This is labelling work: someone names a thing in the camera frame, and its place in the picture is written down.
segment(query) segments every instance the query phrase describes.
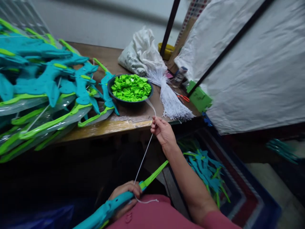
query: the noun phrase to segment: small bottle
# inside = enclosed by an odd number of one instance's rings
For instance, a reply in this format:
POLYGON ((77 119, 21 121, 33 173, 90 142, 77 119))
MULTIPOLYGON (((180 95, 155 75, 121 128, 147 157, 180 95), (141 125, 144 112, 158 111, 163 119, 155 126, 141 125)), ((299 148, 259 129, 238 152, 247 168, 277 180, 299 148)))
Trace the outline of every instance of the small bottle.
POLYGON ((175 79, 173 79, 172 81, 172 85, 174 88, 178 88, 182 82, 182 80, 184 79, 184 74, 187 73, 187 68, 182 66, 181 68, 179 68, 175 79))

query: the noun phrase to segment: hand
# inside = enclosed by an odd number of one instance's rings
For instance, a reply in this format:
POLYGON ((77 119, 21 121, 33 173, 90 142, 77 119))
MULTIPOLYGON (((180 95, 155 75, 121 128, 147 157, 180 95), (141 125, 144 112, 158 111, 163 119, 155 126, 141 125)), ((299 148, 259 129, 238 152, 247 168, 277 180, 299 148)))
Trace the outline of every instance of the hand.
MULTIPOLYGON (((139 182, 129 181, 121 186, 118 186, 111 194, 108 200, 112 200, 119 196, 120 194, 130 191, 132 192, 138 199, 140 199, 140 194, 142 194, 142 189, 139 185, 139 182)), ((123 216, 126 212, 130 211, 137 203, 136 199, 132 199, 131 202, 126 204, 122 209, 116 212, 116 214, 112 217, 113 221, 118 220, 121 216, 123 216)))
POLYGON ((177 144, 171 125, 160 117, 153 116, 150 132, 155 134, 161 146, 177 144))

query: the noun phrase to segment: green foam piece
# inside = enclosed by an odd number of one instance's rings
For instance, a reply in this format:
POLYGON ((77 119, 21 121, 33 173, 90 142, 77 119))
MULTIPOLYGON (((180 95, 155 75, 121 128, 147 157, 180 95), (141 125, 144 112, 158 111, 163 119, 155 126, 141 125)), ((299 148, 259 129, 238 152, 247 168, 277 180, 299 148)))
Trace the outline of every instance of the green foam piece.
POLYGON ((136 74, 116 77, 111 89, 115 97, 128 102, 143 101, 152 91, 147 78, 139 77, 136 74))
MULTIPOLYGON (((189 93, 195 86, 194 81, 190 81, 186 91, 189 93)), ((212 106, 212 99, 200 87, 197 87, 193 94, 189 97, 190 101, 195 105, 199 112, 206 112, 212 106)))

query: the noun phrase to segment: scissors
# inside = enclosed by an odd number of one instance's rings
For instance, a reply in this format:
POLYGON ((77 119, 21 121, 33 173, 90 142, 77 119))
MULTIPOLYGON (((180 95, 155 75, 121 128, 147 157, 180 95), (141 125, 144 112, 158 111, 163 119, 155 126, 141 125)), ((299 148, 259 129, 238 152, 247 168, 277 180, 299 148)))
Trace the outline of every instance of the scissors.
POLYGON ((177 95, 178 99, 182 102, 182 104, 184 104, 183 99, 186 102, 190 102, 190 99, 184 95, 178 94, 177 92, 174 91, 174 93, 177 95))

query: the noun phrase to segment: wooden table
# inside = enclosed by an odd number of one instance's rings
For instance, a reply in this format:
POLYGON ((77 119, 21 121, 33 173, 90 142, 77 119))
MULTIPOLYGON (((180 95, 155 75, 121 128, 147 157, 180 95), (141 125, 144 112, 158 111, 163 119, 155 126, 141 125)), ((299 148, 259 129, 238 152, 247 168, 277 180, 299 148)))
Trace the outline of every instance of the wooden table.
MULTIPOLYGON (((70 42, 70 45, 76 48, 81 55, 90 57, 90 59, 93 57, 98 59, 112 74, 119 75, 131 73, 118 64, 118 57, 120 56, 122 49, 73 42, 70 42)), ((98 83, 100 83, 103 77, 104 71, 101 68, 98 69, 93 77, 93 79, 97 82, 97 88, 101 92, 102 88, 98 85, 98 83)), ((156 109, 157 116, 162 116, 164 108, 160 102, 160 87, 154 85, 154 93, 150 98, 150 101, 156 109)), ((193 112, 195 116, 200 116, 200 113, 192 103, 186 102, 185 105, 193 112)), ((130 131, 137 128, 148 128, 151 125, 154 111, 148 104, 145 104, 138 110, 126 109, 120 105, 117 107, 120 116, 116 116, 113 112, 113 114, 104 121, 84 128, 75 128, 59 142, 67 142, 84 138, 98 138, 102 137, 103 135, 115 134, 122 131, 130 131)))

